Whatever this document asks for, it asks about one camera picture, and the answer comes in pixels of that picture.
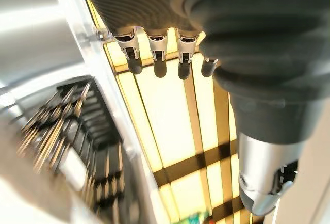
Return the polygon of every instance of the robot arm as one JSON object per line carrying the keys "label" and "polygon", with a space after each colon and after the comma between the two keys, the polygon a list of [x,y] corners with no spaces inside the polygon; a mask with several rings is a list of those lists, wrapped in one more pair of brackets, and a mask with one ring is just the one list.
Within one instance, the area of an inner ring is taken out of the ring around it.
{"label": "robot arm", "polygon": [[166,29],[179,29],[179,77],[197,34],[202,74],[230,92],[239,140],[241,198],[271,211],[293,184],[304,142],[330,94],[329,0],[91,0],[132,73],[142,71],[133,26],[144,27],[155,73],[166,73]]}
{"label": "robot arm", "polygon": [[329,0],[171,0],[206,33],[204,56],[230,92],[239,142],[240,196],[265,215],[293,184],[329,95]]}

